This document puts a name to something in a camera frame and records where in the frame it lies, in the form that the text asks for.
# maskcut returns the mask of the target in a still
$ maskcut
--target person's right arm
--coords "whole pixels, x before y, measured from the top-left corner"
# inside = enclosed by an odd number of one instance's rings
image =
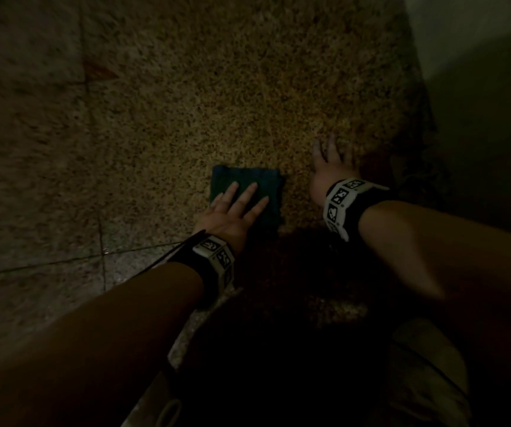
[[[341,163],[333,138],[327,161],[316,144],[315,202],[341,179],[360,178]],[[511,379],[511,233],[408,204],[366,209],[359,234],[400,280],[435,306],[471,355]]]

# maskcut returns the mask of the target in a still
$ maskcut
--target folded rag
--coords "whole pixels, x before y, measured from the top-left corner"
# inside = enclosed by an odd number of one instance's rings
[[[277,169],[263,168],[229,168],[227,166],[214,166],[212,168],[212,181],[210,182],[210,202],[234,181],[239,183],[239,188],[234,201],[253,182],[258,183],[255,192],[246,210],[253,207],[260,199],[269,196],[269,203],[264,212],[255,221],[254,228],[266,231],[276,231],[283,222],[280,214],[281,189],[285,179]]]

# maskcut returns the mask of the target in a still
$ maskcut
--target person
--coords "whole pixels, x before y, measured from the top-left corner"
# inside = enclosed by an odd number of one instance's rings
[[[341,161],[334,138],[326,158],[318,142],[312,158],[310,195],[318,205],[345,180],[365,183]],[[257,185],[231,203],[237,189],[233,183],[218,195],[194,230],[227,243],[233,257],[241,254],[248,229],[268,202],[262,199],[244,213]],[[360,237],[407,288],[435,307],[462,338],[464,351],[511,383],[511,234],[391,196],[379,199],[352,219],[347,215],[346,235]],[[0,363],[0,425],[121,424],[188,316],[214,291],[203,278],[221,286],[221,276],[210,274],[206,263],[195,266],[191,252],[181,259],[177,252],[176,259],[87,302]]]

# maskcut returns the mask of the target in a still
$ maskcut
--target cloth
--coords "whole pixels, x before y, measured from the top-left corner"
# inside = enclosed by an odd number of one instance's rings
[[[258,190],[255,192],[251,202],[246,210],[251,209],[257,202],[265,196],[269,196],[269,203],[262,215],[255,221],[254,228],[266,230],[269,232],[277,231],[279,225],[283,222],[280,214],[281,190],[284,184],[284,177],[280,175],[277,169],[264,168],[229,168],[223,165],[217,165],[212,168],[212,181],[210,182],[210,202],[214,200],[219,193],[225,192],[232,182],[239,182],[239,188],[234,197],[238,196],[253,182],[258,183]]]

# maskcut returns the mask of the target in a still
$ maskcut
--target wristband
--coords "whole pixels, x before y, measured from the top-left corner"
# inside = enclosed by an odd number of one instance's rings
[[[234,281],[234,255],[220,238],[206,234],[199,242],[177,251],[168,262],[178,262],[192,268],[202,278],[204,297],[198,308],[211,308],[224,289]]]
[[[349,178],[336,182],[327,193],[323,219],[331,232],[348,242],[359,237],[359,220],[366,208],[394,199],[388,187]]]

